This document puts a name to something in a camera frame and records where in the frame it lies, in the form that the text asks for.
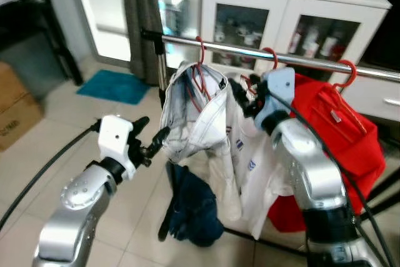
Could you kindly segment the grey curtain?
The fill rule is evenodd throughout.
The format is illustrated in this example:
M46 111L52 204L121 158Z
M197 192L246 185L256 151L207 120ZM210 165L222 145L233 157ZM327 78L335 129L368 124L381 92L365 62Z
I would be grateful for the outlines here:
M154 42L142 38L142 30L162 30L158 0L123 0L129 38L129 70L149 85L158 85L158 59Z

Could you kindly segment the white grey shirt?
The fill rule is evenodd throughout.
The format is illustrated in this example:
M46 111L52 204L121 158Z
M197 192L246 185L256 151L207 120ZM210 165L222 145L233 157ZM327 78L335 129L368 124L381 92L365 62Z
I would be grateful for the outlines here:
M228 79L208 65L182 62L169 79L161 127L169 129L162 150L178 162L228 139Z

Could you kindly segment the plain red shirt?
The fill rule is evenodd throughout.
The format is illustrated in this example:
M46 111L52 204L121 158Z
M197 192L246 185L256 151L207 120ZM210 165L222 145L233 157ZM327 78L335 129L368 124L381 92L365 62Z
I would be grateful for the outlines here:
M317 131L323 142L351 178L363 196L369 196L380 175L386 169L377 126L360 115L343 100L329 83L302 74L295 76L295 97L292 107L300 112ZM364 205L352 184L342 176L352 209L360 215ZM302 213L294 196L278 196L268 212L268 218L281 233L306 230Z

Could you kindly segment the teal floor mat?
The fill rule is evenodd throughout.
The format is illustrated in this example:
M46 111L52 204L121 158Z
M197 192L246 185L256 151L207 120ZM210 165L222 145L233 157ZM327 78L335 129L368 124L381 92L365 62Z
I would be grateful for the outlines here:
M150 89L148 84L132 74L99 70L76 93L89 98L138 105Z

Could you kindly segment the white shirt with blue logos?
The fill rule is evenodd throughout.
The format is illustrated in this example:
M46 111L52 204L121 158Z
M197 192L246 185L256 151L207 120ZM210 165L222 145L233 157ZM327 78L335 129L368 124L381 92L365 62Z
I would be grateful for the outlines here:
M240 222L255 238L262 238L269 209L280 196L292 195L286 169L273 153L272 139L244 118L229 93L227 140L221 149L208 151L208 183L217 199L217 215Z

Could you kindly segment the brown cardboard box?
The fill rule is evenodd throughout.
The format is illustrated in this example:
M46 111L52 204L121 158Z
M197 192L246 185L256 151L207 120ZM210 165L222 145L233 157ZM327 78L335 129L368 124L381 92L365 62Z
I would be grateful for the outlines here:
M8 63L0 61L0 152L43 118L43 110Z

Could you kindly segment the white framed glass door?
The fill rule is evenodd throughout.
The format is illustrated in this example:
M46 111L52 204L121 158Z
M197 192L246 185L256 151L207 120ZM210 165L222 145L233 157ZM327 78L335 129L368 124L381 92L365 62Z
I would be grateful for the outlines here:
M92 47L100 58L128 61L128 29L123 0L81 0ZM196 38L202 0L158 0L162 30L166 34Z

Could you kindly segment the navy blue cloth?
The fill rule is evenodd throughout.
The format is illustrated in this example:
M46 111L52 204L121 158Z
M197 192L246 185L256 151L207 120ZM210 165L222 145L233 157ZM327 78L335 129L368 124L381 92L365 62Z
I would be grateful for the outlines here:
M186 165L168 162L166 171L172 198L157 238L165 241L172 236L178 241L188 239L198 247L211 246L224 233L211 187Z

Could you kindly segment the black media cabinet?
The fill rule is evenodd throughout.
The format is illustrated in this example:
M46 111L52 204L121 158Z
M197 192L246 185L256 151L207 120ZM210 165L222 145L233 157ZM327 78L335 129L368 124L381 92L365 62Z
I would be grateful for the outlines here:
M388 1L390 5L394 5L399 0ZM363 63L380 69L400 70L400 39L396 36L394 25L396 18L389 9L362 56Z

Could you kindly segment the metal clothes rack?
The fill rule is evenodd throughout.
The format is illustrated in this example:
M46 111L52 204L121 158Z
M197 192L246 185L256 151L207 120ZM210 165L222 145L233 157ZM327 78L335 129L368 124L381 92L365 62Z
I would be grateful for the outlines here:
M166 98L166 86L168 86L166 45L182 44L199 47L199 43L196 41L196 39L182 38L182 36L168 35L162 33L161 31L148 31L145 29L142 30L142 38L149 39L150 41L154 42L154 49L158 61L159 96L161 102L163 103ZM205 51L212 50L214 52L242 56L243 58L266 59L267 61L272 61L272 56L269 53L263 52L262 50L240 48L232 44L206 43L205 41L203 42L206 48ZM325 59L304 58L304 56L279 53L277 53L277 57L280 63L297 65L306 69L317 69L322 71L345 74L349 74L349 72L351 72L349 67L347 67L345 64L325 61ZM388 81L394 83L400 82L400 73L398 72L383 71L379 69L357 69L357 71L357 78L380 79L380 81ZM378 213L382 213L383 211L389 209L389 207L398 204L398 193L395 193L395 195L392 195L391 198L387 199L386 201L382 201L381 203L379 203L375 209L371 209L371 207L369 207L368 201L366 201L365 196L362 197L361 201L364 205L364 209L366 210L366 212L356 218L356 229L358 230L358 233L365 234L366 231L361 225L362 218L366 218L366 221L369 221L369 223L371 223L373 228L372 230L374 230L374 232L376 233L376 238L381 247L380 249L378 249L375 246L375 243L372 242L370 238L366 238L369 249L371 249L378 256L378 258L388 259L389 262L383 265L385 267L389 267L389 265L394 264L394 258L392 256L391 248L389 247L388 242L386 242L385 236L382 234L382 231L378 226L378 222L376 221L375 216Z

